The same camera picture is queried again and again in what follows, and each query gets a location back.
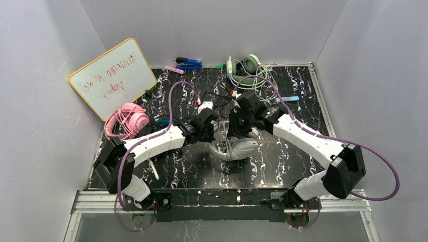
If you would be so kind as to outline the white headphones with cable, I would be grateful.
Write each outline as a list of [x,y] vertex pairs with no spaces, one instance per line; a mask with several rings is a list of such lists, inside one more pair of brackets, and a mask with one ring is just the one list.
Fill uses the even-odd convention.
[[241,136],[240,138],[226,137],[226,125],[227,122],[223,121],[212,121],[213,124],[213,137],[217,131],[222,131],[224,135],[220,135],[220,138],[224,138],[222,141],[211,141],[208,143],[208,148],[212,156],[222,161],[235,161],[243,160],[250,157],[259,146],[258,134],[259,132],[252,128],[249,134]]

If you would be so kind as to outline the black blue headphones with cable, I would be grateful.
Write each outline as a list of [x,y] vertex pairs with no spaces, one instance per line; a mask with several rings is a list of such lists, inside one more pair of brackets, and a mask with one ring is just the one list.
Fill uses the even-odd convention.
[[169,125],[169,123],[170,123],[170,116],[161,115],[151,120],[147,126],[154,130],[160,130],[160,129],[166,128]]

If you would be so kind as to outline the pink headphones with cable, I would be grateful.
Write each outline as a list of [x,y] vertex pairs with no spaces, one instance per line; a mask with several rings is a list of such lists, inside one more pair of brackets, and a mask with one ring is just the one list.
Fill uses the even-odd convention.
[[[113,128],[119,123],[124,129],[123,134],[114,134]],[[146,110],[135,103],[125,103],[115,110],[104,123],[104,135],[109,140],[119,138],[121,141],[133,139],[140,130],[149,123]]]

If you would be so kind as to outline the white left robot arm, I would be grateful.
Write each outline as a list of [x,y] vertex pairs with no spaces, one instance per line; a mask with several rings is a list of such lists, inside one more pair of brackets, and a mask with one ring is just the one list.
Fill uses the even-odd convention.
[[197,142],[213,141],[214,122],[218,117],[213,103],[205,101],[196,116],[181,119],[160,131],[125,141],[111,138],[105,142],[93,169],[109,194],[120,198],[126,195],[142,202],[151,191],[147,182],[134,175],[134,168],[164,152]]

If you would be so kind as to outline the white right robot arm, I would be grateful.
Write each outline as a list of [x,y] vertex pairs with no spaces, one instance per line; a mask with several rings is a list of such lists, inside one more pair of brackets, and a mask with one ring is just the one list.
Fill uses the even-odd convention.
[[315,159],[322,172],[299,179],[287,190],[287,200],[295,204],[324,195],[339,199],[349,196],[365,176],[359,146],[325,139],[313,129],[297,124],[284,105],[265,105],[256,94],[233,91],[234,109],[229,114],[228,137],[248,134],[253,128],[282,138]]

